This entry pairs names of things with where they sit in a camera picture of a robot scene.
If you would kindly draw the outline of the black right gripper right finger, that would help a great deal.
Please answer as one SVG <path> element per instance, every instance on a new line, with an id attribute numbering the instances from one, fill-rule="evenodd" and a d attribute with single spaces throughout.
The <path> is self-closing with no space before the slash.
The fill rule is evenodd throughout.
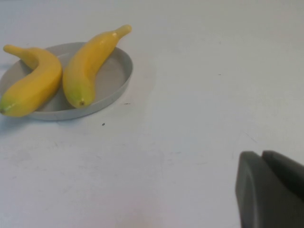
<path id="1" fill-rule="evenodd" d="M 304 166 L 275 151 L 263 151 L 263 160 L 289 190 L 304 189 Z"/>

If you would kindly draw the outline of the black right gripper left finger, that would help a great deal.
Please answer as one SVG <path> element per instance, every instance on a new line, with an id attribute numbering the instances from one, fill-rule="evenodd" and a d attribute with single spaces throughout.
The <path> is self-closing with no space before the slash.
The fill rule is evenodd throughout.
<path id="1" fill-rule="evenodd" d="M 289 190 L 262 155 L 240 154 L 235 193 L 243 228 L 304 226 L 304 190 Z"/>

